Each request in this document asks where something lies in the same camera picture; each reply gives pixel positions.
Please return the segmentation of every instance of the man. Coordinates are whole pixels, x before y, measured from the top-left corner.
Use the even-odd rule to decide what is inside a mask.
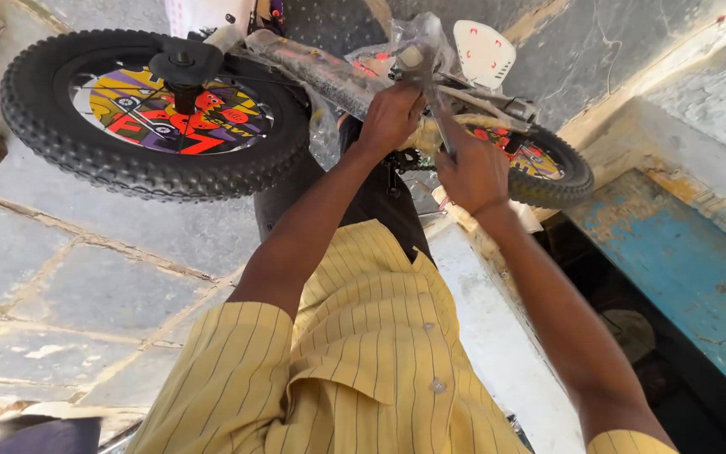
[[[344,123],[331,170],[305,158],[255,197],[263,243],[193,326],[129,452],[528,452],[458,341],[408,189],[386,196],[380,161],[423,108],[396,84],[359,137]],[[444,120],[458,162],[439,154],[439,179],[498,243],[587,450],[673,452],[613,337],[509,209],[503,153]]]

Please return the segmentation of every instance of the shirt button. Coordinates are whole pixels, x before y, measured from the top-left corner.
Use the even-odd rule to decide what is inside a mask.
[[[441,382],[441,380],[436,378],[433,383],[430,384],[430,389],[432,389],[434,393],[439,394],[443,393],[445,389],[447,389],[447,385],[445,385]]]

